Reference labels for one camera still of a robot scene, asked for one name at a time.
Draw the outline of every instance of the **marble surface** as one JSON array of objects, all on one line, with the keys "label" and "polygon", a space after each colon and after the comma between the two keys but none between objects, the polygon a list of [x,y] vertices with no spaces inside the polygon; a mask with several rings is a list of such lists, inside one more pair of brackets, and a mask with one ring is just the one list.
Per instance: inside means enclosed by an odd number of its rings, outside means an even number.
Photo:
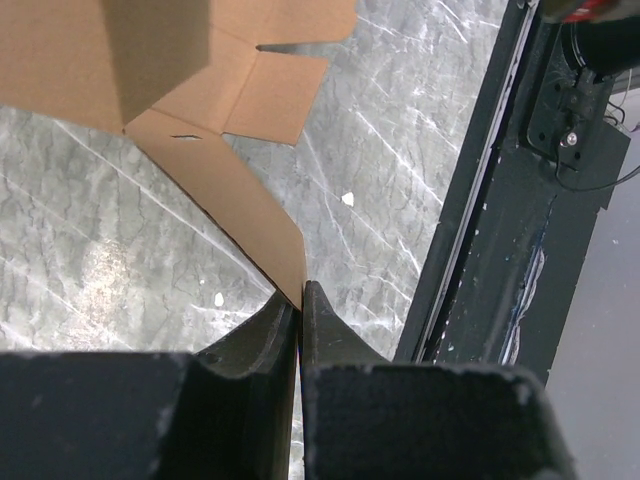
[{"label": "marble surface", "polygon": [[[229,138],[300,226],[310,277],[387,357],[505,6],[362,0],[351,38],[296,47],[331,61],[299,144]],[[129,141],[0,107],[0,349],[198,350],[271,292]]]}]

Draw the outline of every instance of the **screw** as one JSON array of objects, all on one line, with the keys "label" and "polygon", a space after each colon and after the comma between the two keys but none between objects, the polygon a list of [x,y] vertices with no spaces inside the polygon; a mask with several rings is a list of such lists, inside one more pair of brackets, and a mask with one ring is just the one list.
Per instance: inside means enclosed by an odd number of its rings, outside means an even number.
[{"label": "screw", "polygon": [[564,143],[569,147],[575,147],[578,143],[578,135],[575,132],[569,132],[564,139]]}]

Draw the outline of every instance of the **gray floor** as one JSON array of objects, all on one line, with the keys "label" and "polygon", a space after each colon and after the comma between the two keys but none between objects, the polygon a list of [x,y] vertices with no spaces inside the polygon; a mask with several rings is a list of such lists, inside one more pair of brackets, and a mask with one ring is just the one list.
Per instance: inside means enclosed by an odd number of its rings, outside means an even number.
[{"label": "gray floor", "polygon": [[[631,135],[625,173],[640,164]],[[617,187],[598,216],[547,384],[583,480],[640,478],[638,186]]]},{"label": "gray floor", "polygon": [[[506,0],[362,0],[296,148],[231,139],[391,357]],[[271,287],[130,142],[0,107],[0,349],[197,350]],[[299,412],[292,477],[301,476]]]}]

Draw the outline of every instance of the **brown cardboard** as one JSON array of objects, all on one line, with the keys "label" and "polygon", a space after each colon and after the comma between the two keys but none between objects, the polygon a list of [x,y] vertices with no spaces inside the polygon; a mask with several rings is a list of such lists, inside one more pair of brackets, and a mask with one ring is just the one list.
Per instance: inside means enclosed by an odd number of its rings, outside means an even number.
[{"label": "brown cardboard", "polygon": [[[342,40],[355,26],[355,0],[5,4],[0,102],[110,132],[126,125],[126,134],[302,308],[302,234],[222,134],[297,141],[327,60],[257,47]],[[7,73],[13,62],[16,72]]]},{"label": "brown cardboard", "polygon": [[121,133],[207,64],[209,15],[209,0],[3,0],[0,101]]}]

